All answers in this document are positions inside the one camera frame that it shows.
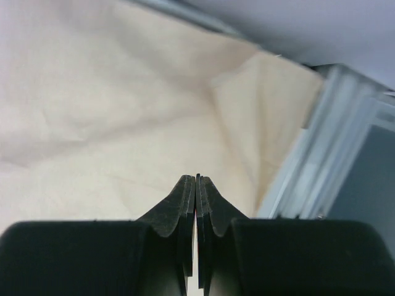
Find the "beige cloth wrap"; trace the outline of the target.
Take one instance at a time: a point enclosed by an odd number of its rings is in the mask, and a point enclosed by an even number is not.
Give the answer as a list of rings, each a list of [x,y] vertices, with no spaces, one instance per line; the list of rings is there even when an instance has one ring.
[[[123,1],[2,1],[1,227],[136,218],[196,173],[253,215],[321,86]]]

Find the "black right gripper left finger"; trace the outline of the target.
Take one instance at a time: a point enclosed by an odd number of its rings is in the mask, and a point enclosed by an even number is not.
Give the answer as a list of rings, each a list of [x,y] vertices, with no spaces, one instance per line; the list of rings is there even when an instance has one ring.
[[[23,221],[1,235],[2,295],[186,295],[195,178],[137,220]]]

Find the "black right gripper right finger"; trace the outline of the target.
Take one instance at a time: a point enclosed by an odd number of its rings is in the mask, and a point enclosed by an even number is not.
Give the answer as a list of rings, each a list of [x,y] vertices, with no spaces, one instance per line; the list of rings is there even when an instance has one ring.
[[[393,295],[394,262],[368,224],[250,219],[196,178],[199,287],[205,295]]]

